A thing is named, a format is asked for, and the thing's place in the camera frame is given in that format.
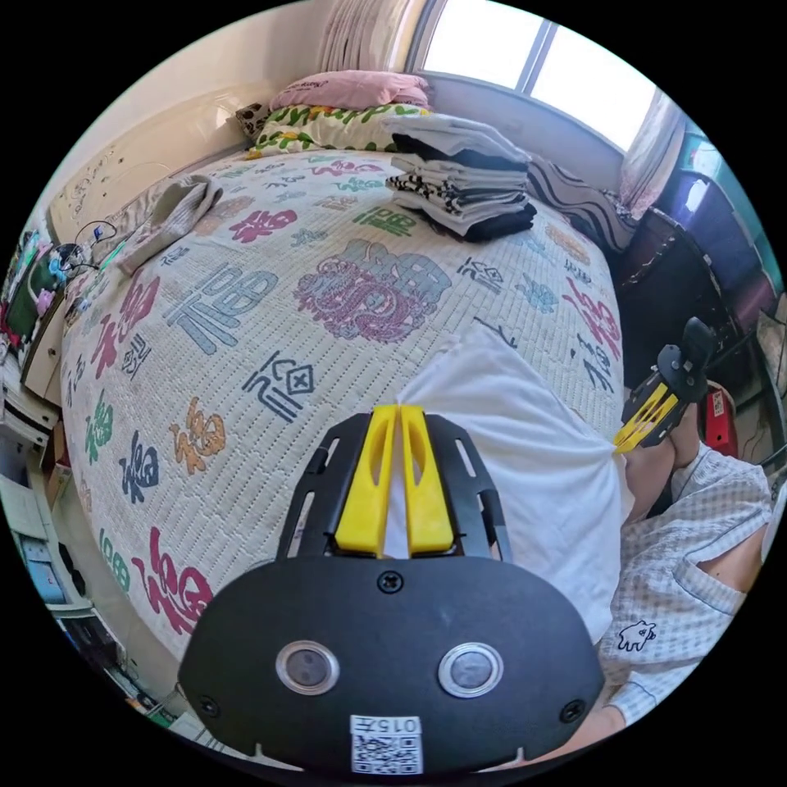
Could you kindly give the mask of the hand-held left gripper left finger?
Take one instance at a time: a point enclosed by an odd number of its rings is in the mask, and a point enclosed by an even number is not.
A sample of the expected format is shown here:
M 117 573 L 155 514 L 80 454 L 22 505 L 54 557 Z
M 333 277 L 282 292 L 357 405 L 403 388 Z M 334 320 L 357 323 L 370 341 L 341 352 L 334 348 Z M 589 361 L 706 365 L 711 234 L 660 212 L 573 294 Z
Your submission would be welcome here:
M 383 556 L 397 420 L 396 405 L 371 413 L 334 534 L 342 551 Z

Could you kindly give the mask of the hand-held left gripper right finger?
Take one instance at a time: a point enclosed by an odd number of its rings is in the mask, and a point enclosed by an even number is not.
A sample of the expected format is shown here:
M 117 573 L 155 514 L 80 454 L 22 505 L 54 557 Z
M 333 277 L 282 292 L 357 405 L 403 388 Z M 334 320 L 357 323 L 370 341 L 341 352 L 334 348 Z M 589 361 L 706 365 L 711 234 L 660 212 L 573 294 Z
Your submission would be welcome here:
M 402 405 L 400 421 L 408 556 L 446 553 L 454 534 L 425 412 Z

